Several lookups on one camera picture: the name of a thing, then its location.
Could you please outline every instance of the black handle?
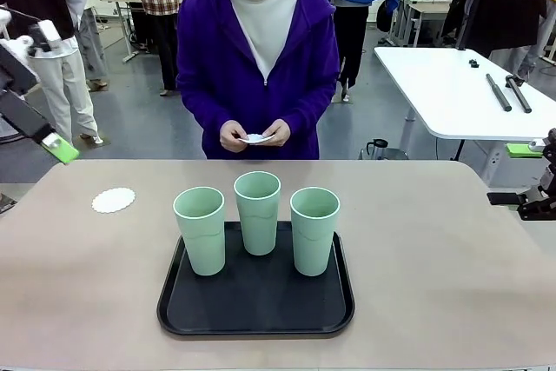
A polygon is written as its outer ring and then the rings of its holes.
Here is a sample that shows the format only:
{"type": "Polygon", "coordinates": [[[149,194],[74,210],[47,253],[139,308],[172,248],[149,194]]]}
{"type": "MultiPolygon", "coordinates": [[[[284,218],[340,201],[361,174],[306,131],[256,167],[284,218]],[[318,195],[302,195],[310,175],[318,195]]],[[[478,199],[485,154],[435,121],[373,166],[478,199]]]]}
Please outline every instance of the black handle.
{"type": "Polygon", "coordinates": [[[513,90],[513,93],[517,96],[518,100],[520,101],[523,111],[525,113],[533,112],[533,109],[531,109],[531,106],[529,106],[529,103],[524,98],[523,93],[521,93],[520,86],[518,86],[518,84],[515,82],[513,77],[512,76],[506,77],[506,81],[510,85],[510,88],[513,90]]]}
{"type": "Polygon", "coordinates": [[[512,106],[510,106],[510,103],[507,101],[506,97],[502,93],[502,90],[500,90],[500,87],[498,87],[498,84],[496,84],[494,82],[494,80],[493,80],[493,78],[491,77],[490,74],[486,73],[486,79],[487,79],[488,83],[490,84],[490,88],[493,90],[494,95],[498,99],[498,102],[500,103],[500,106],[502,106],[502,109],[505,112],[509,112],[510,110],[512,110],[512,106]]]}

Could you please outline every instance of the person's left hand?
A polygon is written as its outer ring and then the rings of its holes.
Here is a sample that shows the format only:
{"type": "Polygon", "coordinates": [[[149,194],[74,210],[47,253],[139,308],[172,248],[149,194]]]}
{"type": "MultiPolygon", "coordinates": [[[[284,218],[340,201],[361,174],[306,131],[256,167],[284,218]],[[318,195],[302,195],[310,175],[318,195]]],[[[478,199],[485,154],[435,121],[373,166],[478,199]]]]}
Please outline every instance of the person's left hand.
{"type": "Polygon", "coordinates": [[[258,143],[262,147],[282,147],[286,143],[289,137],[292,135],[288,124],[282,119],[277,119],[274,121],[270,128],[262,133],[265,138],[274,135],[272,139],[268,141],[258,143]]]}

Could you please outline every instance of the black tray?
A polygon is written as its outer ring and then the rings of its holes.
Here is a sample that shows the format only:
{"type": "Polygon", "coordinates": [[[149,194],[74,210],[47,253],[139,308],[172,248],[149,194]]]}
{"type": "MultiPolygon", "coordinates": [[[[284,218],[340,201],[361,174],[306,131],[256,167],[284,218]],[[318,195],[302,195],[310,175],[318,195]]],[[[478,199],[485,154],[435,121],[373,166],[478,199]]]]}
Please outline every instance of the black tray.
{"type": "Polygon", "coordinates": [[[226,265],[201,277],[191,269],[182,238],[160,301],[158,319],[176,335],[320,335],[344,329],[354,316],[341,240],[334,234],[327,270],[306,277],[294,266],[291,222],[278,222],[276,248],[253,256],[239,222],[226,222],[226,265]]]}

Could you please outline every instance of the cup rim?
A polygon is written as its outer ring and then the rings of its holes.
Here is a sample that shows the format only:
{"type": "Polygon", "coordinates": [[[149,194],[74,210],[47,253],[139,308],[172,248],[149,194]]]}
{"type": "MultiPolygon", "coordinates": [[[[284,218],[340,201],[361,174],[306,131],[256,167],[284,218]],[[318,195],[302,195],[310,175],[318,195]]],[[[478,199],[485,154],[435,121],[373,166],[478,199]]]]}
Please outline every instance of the cup rim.
{"type": "Polygon", "coordinates": [[[340,211],[340,206],[341,206],[341,202],[340,202],[340,198],[336,195],[336,193],[334,191],[331,191],[329,189],[324,189],[323,187],[306,187],[304,189],[299,189],[297,190],[295,193],[292,194],[291,198],[289,199],[289,207],[299,216],[304,217],[305,219],[328,219],[329,217],[332,217],[334,215],[336,215],[339,211],[340,211]],[[322,191],[327,191],[328,193],[330,193],[331,195],[334,196],[334,198],[336,199],[336,201],[338,202],[338,207],[336,208],[336,210],[331,213],[330,215],[326,215],[326,216],[319,216],[319,217],[315,217],[315,216],[307,216],[304,215],[303,213],[301,213],[299,210],[297,210],[294,207],[294,197],[295,195],[297,195],[298,193],[305,191],[305,190],[322,190],[322,191]]]}
{"type": "Polygon", "coordinates": [[[224,195],[222,194],[222,192],[220,190],[215,189],[214,187],[199,186],[199,187],[193,187],[192,189],[184,190],[182,193],[177,195],[177,197],[174,199],[174,203],[172,204],[172,209],[174,210],[175,215],[181,217],[182,219],[200,220],[200,219],[206,219],[207,217],[212,216],[214,213],[221,210],[223,206],[224,206],[224,195]],[[175,203],[177,202],[177,200],[180,197],[182,197],[182,195],[185,195],[186,193],[189,193],[190,191],[198,190],[198,189],[209,189],[209,190],[213,190],[216,193],[218,193],[220,195],[220,197],[222,198],[222,203],[220,204],[220,206],[218,206],[218,209],[215,209],[212,212],[210,212],[208,215],[204,215],[204,216],[185,216],[185,215],[182,215],[181,213],[178,213],[177,210],[175,210],[175,203]]]}
{"type": "Polygon", "coordinates": [[[275,176],[272,173],[269,173],[267,171],[249,171],[248,173],[242,174],[241,176],[237,177],[235,179],[234,182],[234,192],[241,198],[246,199],[246,200],[252,200],[252,201],[258,201],[258,200],[265,200],[265,199],[269,199],[270,197],[274,197],[275,195],[277,195],[278,193],[280,193],[281,190],[281,181],[278,178],[278,176],[275,176]],[[240,193],[239,191],[237,191],[237,182],[239,182],[244,176],[248,176],[250,174],[267,174],[269,176],[274,177],[277,181],[278,181],[278,189],[276,189],[276,191],[270,195],[265,195],[264,197],[248,197],[242,193],[240,193]]]}

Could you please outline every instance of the black pants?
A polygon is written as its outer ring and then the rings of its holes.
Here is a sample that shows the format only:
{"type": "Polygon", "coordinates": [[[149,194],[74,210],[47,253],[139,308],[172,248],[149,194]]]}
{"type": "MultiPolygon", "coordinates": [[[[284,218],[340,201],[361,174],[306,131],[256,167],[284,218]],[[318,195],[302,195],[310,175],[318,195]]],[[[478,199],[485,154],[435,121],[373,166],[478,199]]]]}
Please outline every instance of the black pants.
{"type": "Polygon", "coordinates": [[[149,15],[158,49],[165,90],[175,90],[177,77],[177,15],[149,15]]]}
{"type": "Polygon", "coordinates": [[[345,60],[338,81],[342,85],[347,83],[348,87],[355,86],[355,79],[359,74],[365,30],[367,29],[367,17],[367,6],[336,7],[334,13],[334,28],[338,51],[340,52],[340,65],[345,60]]]}

